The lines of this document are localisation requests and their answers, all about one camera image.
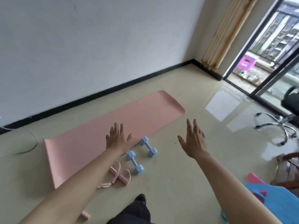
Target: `forearm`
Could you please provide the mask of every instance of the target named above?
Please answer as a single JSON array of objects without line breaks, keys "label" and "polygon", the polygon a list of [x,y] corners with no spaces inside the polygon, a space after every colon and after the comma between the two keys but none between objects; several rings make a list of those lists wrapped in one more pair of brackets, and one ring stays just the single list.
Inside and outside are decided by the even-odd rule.
[{"label": "forearm", "polygon": [[281,222],[226,168],[207,152],[195,157],[207,177],[228,222],[281,224]]},{"label": "forearm", "polygon": [[105,150],[65,181],[40,203],[24,223],[74,223],[87,205],[110,166],[121,156],[117,149]]}]

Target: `wall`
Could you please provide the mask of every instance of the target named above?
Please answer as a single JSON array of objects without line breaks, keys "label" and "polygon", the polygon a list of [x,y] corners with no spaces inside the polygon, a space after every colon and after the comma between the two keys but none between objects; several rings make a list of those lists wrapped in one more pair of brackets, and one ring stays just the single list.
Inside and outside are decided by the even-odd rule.
[{"label": "wall", "polygon": [[[212,0],[209,3],[208,8],[212,9],[213,5],[215,5],[213,11],[213,18],[210,19],[209,23],[207,24],[207,33],[199,42],[199,48],[196,53],[195,59],[197,61],[201,61],[204,57],[206,50],[208,49],[213,36],[221,23],[221,20],[230,5],[231,0]],[[233,41],[230,49],[228,50],[225,58],[223,59],[222,63],[220,64],[218,70],[216,71],[219,75],[224,75],[225,72],[228,70],[230,65],[234,62],[235,58],[241,52],[243,47],[245,46],[246,42],[252,36],[254,31],[257,29],[267,12],[270,10],[271,6],[276,2],[276,0],[258,0],[255,6],[253,7],[250,15],[248,16],[247,20],[245,21],[244,25],[242,26],[241,30],[239,31],[238,35],[236,36],[235,40]]]},{"label": "wall", "polygon": [[203,4],[2,0],[0,126],[192,59]]}]

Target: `person's left arm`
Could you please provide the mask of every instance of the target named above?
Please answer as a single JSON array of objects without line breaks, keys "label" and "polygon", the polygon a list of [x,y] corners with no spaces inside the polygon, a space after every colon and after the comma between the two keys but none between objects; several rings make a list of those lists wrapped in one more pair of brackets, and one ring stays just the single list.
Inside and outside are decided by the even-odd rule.
[{"label": "person's left arm", "polygon": [[106,150],[44,199],[20,224],[75,223],[113,163],[129,150],[132,134],[125,138],[118,124],[106,135]]}]

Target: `black chair seat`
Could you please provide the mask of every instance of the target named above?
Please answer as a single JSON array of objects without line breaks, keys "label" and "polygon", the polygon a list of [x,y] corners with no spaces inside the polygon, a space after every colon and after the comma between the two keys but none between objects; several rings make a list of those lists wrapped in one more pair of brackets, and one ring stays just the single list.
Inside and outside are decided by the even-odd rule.
[{"label": "black chair seat", "polygon": [[299,116],[299,94],[291,93],[281,101],[281,106]]}]

